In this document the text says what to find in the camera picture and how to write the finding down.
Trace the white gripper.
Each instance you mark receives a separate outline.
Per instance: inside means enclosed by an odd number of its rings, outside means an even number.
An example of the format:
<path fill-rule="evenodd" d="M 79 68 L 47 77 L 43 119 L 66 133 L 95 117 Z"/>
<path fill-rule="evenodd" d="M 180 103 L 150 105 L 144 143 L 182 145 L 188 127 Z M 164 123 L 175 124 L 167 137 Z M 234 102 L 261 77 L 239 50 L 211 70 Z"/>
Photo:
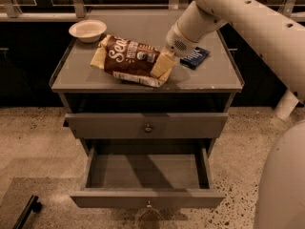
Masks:
<path fill-rule="evenodd" d="M 191 53 L 198 45 L 199 40 L 188 38 L 178 27 L 178 23 L 172 25 L 168 31 L 165 44 L 162 48 L 162 53 L 158 56 L 151 70 L 151 76 L 158 79 L 163 79 L 173 65 L 173 55 L 184 57 Z"/>

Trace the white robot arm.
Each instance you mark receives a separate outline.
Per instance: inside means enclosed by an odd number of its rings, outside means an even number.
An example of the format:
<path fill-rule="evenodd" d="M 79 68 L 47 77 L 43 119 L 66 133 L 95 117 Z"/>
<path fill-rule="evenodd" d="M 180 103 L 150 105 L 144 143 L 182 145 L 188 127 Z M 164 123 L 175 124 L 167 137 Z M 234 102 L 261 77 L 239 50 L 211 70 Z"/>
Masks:
<path fill-rule="evenodd" d="M 162 52 L 183 57 L 229 23 L 290 92 L 282 107 L 305 100 L 305 29 L 256 0 L 193 0 L 167 33 Z M 256 229 L 305 229 L 305 121 L 288 129 L 261 175 Z"/>

